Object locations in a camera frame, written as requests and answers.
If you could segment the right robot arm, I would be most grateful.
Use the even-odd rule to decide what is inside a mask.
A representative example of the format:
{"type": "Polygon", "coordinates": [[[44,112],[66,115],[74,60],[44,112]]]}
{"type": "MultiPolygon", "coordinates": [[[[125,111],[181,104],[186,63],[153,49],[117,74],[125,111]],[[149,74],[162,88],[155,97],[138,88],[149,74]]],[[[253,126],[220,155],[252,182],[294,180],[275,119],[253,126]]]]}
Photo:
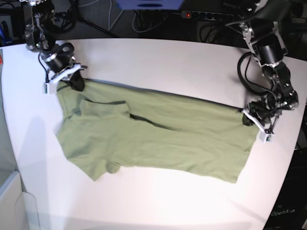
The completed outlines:
{"type": "Polygon", "coordinates": [[[27,0],[26,3],[30,9],[30,20],[24,31],[26,48],[38,53],[38,61],[45,71],[44,93],[56,93],[61,81],[75,91],[83,91],[85,84],[81,71],[87,67],[75,62],[72,43],[56,43],[57,35],[75,27],[79,2],[70,0],[67,12],[59,13],[55,12],[50,0],[27,0]]]}

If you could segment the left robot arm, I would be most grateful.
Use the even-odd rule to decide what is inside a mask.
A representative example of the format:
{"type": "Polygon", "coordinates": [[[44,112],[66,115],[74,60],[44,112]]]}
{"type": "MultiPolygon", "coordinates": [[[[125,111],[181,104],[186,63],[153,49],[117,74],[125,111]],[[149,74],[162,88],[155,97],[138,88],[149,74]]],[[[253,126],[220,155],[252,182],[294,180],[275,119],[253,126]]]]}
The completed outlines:
{"type": "Polygon", "coordinates": [[[238,6],[240,20],[236,24],[242,30],[249,52],[239,59],[237,73],[247,91],[259,97],[242,110],[243,124],[255,124],[265,135],[273,134],[283,110],[294,110],[299,105],[290,70],[283,61],[288,50],[279,33],[279,24],[292,3],[291,0],[244,0],[238,6]],[[255,59],[269,88],[261,87],[260,92],[252,88],[254,83],[241,72],[245,58],[255,59]]]}

